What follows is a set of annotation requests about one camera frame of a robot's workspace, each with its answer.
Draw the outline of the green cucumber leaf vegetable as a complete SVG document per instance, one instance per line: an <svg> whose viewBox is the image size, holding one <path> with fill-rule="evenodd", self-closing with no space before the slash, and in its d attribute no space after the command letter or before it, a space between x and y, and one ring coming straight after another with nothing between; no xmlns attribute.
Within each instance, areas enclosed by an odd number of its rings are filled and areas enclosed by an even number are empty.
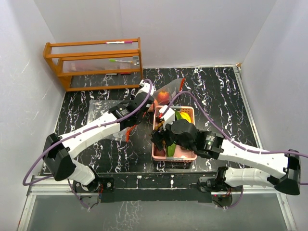
<svg viewBox="0 0 308 231"><path fill-rule="evenodd" d="M182 119L182 116L180 115L180 112L175 111L175 118L176 118L176 120ZM176 144L174 144L174 143L171 146L168 146L166 148L167 157L173 157L174 153L175 153L175 149L176 149Z"/></svg>

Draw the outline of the clear zip bag orange zipper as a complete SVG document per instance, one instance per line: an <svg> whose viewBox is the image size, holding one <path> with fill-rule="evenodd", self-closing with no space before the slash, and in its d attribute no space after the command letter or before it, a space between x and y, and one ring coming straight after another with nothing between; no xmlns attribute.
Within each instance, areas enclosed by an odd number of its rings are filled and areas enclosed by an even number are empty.
<svg viewBox="0 0 308 231"><path fill-rule="evenodd" d="M170 94L170 101L169 101L169 103L170 103L171 100L175 97L175 95L182 91L182 87L183 87L183 84L184 84L185 80L186 80L185 78L178 78L178 79L175 79L175 80L171 81L170 83L164 85L160 89L157 89L153 93L153 98L154 98L154 103L153 104L155 104L156 107L157 106L164 106L164 105L160 105L158 103L158 101L157 101L158 93L160 91L162 91L162 90L169 92L169 94Z"/></svg>

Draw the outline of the red apple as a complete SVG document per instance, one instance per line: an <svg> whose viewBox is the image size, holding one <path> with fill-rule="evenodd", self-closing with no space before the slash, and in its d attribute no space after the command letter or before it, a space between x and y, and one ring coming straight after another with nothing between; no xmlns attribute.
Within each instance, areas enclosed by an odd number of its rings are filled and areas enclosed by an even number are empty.
<svg viewBox="0 0 308 231"><path fill-rule="evenodd" d="M168 91L160 91L157 96L157 101L160 105L166 105L170 101L170 94Z"/></svg>

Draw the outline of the longan bunch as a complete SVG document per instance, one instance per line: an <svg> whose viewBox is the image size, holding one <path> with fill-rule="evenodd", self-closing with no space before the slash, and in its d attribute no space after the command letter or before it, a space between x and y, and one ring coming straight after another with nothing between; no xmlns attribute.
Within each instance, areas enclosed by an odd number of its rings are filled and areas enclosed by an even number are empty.
<svg viewBox="0 0 308 231"><path fill-rule="evenodd" d="M163 127L164 121L159 122L158 124L155 125L154 129L159 130L161 127Z"/></svg>

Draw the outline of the orange peach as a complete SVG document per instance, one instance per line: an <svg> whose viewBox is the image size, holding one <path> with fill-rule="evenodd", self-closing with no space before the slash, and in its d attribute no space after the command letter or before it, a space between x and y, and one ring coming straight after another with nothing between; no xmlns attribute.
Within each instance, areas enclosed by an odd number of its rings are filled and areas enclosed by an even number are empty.
<svg viewBox="0 0 308 231"><path fill-rule="evenodd" d="M148 112L154 112L155 109L156 109L156 105L155 105L155 104L152 104L152 105L150 106L150 108L148 109Z"/></svg>

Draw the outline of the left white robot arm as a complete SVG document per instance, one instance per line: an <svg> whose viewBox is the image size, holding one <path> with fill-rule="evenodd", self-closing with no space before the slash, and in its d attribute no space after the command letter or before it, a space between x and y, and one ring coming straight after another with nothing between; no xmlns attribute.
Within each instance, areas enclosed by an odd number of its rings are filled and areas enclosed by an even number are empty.
<svg viewBox="0 0 308 231"><path fill-rule="evenodd" d="M122 101L101 117L87 125L61 136L55 133L46 138L43 161L56 181L74 180L89 191L99 188L100 180L94 169L76 160L76 157L99 140L126 128L138 125L154 102L147 93L138 93L133 100Z"/></svg>

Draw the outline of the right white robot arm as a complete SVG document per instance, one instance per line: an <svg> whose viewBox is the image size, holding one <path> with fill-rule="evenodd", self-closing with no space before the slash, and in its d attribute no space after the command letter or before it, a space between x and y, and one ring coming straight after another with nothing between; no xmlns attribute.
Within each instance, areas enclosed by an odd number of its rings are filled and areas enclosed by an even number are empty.
<svg viewBox="0 0 308 231"><path fill-rule="evenodd" d="M244 164L243 169L220 167L216 178L208 182L210 191L225 191L243 185L272 187L288 194L300 194L301 163L299 152L265 151L244 145L210 131L198 130L185 119L154 128L151 141L158 150L176 144L205 159Z"/></svg>

